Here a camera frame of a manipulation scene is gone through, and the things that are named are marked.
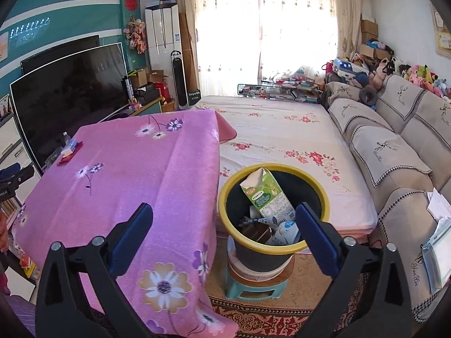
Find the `teal wall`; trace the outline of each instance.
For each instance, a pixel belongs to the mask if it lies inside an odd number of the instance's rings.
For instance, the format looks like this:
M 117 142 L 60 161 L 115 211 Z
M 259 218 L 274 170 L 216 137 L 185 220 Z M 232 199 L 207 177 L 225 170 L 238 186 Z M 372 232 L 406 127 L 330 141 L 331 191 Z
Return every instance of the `teal wall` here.
M 70 1 L 72 0 L 18 0 L 7 20 L 32 9 Z M 108 30 L 118 30 L 119 32 L 127 26 L 130 15 L 133 15 L 134 18 L 141 17 L 139 0 L 137 0 L 138 7 L 133 12 L 125 8 L 124 0 L 119 1 L 120 4 L 92 4 L 58 8 L 30 16 L 0 30 L 0 35 L 8 32 L 8 57 L 0 62 L 0 97 L 8 93 L 10 83 L 21 76 L 20 58 L 24 54 L 63 39 L 71 37 L 76 39 L 79 35 Z M 26 27 L 31 27 L 32 24 L 34 29 L 26 30 Z M 146 65 L 144 54 L 138 55 L 136 50 L 130 50 L 123 34 L 100 38 L 102 45 L 117 42 L 122 42 L 127 69 Z

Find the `rug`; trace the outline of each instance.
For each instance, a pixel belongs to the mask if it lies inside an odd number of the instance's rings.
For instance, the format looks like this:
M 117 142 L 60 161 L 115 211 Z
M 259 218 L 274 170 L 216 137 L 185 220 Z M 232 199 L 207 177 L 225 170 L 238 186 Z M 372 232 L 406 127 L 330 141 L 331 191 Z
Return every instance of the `rug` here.
M 218 238 L 215 260 L 205 289 L 216 313 L 232 319 L 240 326 L 237 337 L 289 337 L 297 333 L 313 313 L 331 282 L 321 273 L 312 255 L 295 254 L 295 268 L 279 299 L 249 303 L 226 300 L 224 296 L 227 265 L 226 239 Z M 361 276 L 348 309 L 337 329 L 345 327 L 357 308 L 364 278 Z

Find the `white curtain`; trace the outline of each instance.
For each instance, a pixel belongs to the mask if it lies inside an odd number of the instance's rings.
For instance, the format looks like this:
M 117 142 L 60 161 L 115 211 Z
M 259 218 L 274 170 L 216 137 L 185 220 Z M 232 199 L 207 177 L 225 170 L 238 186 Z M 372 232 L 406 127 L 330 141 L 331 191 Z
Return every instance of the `white curtain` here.
M 263 0 L 262 76 L 278 78 L 302 67 L 311 78 L 337 56 L 334 0 Z
M 236 96 L 302 68 L 310 78 L 357 47 L 362 0 L 178 0 L 202 95 Z
M 237 95 L 257 83 L 259 0 L 194 0 L 199 85 L 202 95 Z

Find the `tv screen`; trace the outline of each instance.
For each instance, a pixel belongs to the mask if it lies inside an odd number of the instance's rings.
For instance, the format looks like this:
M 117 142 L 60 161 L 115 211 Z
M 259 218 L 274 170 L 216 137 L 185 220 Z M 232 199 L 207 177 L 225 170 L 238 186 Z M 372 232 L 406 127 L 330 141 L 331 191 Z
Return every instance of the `tv screen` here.
M 63 133 L 73 136 L 128 105 L 121 43 L 88 49 L 48 63 L 11 84 L 17 127 L 42 168 Z
M 22 75 L 44 66 L 57 59 L 66 57 L 70 54 L 84 51 L 86 49 L 95 48 L 100 45 L 99 36 L 92 35 L 86 38 L 71 40 L 70 42 L 57 45 L 55 47 L 39 52 L 20 63 Z

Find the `white bed sheet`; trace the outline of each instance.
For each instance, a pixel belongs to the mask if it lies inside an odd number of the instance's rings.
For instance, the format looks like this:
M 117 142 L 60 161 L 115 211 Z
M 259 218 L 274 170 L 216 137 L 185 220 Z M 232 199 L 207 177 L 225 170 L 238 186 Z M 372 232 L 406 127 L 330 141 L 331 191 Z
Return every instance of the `white bed sheet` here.
M 220 113 L 238 133 L 220 145 L 219 189 L 236 171 L 257 163 L 284 163 L 313 175 L 331 205 L 329 222 L 360 241 L 377 224 L 364 177 L 327 111 L 317 104 L 207 96 L 197 108 Z

